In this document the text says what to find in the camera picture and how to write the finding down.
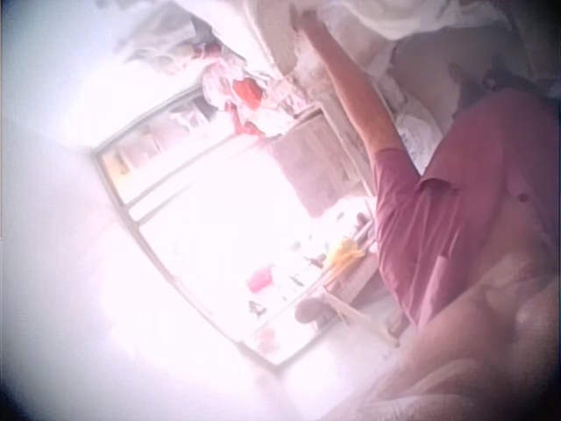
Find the red shirt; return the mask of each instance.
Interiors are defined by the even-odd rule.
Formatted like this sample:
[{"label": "red shirt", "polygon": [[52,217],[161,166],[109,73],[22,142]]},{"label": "red shirt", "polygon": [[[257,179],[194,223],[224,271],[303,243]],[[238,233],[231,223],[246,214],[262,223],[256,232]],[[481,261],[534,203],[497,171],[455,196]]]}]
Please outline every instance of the red shirt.
[{"label": "red shirt", "polygon": [[458,115],[423,176],[403,150],[375,155],[380,272],[418,327],[465,290],[505,192],[558,253],[558,134],[551,110],[509,89]]}]

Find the room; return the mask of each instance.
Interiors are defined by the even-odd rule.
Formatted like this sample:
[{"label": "room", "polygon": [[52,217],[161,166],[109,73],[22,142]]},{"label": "room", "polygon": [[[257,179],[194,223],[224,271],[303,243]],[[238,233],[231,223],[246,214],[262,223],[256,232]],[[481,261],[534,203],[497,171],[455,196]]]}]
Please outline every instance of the room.
[{"label": "room", "polygon": [[[3,400],[23,419],[316,420],[415,339],[367,151],[291,3],[3,2]],[[559,95],[526,2],[432,3],[297,2],[420,173],[451,63]]]}]

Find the man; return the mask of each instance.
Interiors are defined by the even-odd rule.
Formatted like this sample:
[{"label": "man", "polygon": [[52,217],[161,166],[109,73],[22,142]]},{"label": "man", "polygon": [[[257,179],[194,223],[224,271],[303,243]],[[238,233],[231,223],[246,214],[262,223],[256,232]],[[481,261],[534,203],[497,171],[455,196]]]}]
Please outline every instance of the man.
[{"label": "man", "polygon": [[459,113],[420,176],[365,74],[292,10],[365,143],[380,272],[415,342],[330,420],[504,419],[558,371],[558,124],[505,90]]}]

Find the raised arm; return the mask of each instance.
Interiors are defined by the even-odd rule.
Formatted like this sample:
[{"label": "raised arm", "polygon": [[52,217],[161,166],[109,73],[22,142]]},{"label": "raised arm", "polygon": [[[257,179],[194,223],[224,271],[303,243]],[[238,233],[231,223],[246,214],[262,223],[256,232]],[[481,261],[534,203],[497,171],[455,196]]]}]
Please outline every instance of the raised arm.
[{"label": "raised arm", "polygon": [[331,36],[313,11],[291,9],[292,26],[303,33],[327,68],[335,91],[355,130],[365,143],[370,162],[383,149],[404,149],[394,122],[366,74]]}]

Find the white wall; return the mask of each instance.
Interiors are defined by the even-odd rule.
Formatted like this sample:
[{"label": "white wall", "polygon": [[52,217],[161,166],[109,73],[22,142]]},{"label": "white wall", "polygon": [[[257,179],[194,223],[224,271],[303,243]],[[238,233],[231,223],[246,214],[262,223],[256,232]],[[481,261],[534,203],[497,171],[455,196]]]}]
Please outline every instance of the white wall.
[{"label": "white wall", "polygon": [[45,420],[298,419],[171,289],[87,155],[5,118],[3,382]]},{"label": "white wall", "polygon": [[60,143],[92,149],[192,86],[198,69],[168,78],[124,66],[114,55],[118,41],[162,3],[121,11],[99,10],[95,0],[5,2],[4,113]]}]

